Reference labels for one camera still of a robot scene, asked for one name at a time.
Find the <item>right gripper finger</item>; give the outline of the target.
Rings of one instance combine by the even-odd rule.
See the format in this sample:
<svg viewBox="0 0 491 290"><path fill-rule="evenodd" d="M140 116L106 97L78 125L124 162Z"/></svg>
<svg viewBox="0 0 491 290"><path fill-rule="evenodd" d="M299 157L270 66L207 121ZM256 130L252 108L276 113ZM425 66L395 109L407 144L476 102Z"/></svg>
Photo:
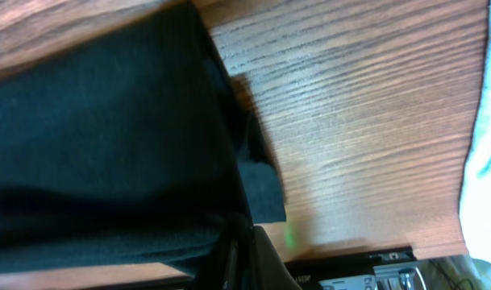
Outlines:
<svg viewBox="0 0 491 290"><path fill-rule="evenodd" d="M252 289L301 290L261 226L251 232Z"/></svg>

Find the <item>black t-shirt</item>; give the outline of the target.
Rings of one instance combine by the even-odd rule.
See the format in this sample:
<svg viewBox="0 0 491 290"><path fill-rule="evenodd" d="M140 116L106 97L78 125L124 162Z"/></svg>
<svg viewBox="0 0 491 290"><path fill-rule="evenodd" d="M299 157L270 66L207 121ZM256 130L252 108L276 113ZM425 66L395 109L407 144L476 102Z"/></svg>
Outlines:
<svg viewBox="0 0 491 290"><path fill-rule="evenodd" d="M281 182L192 3L0 81L0 273L193 272L237 216L284 221Z"/></svg>

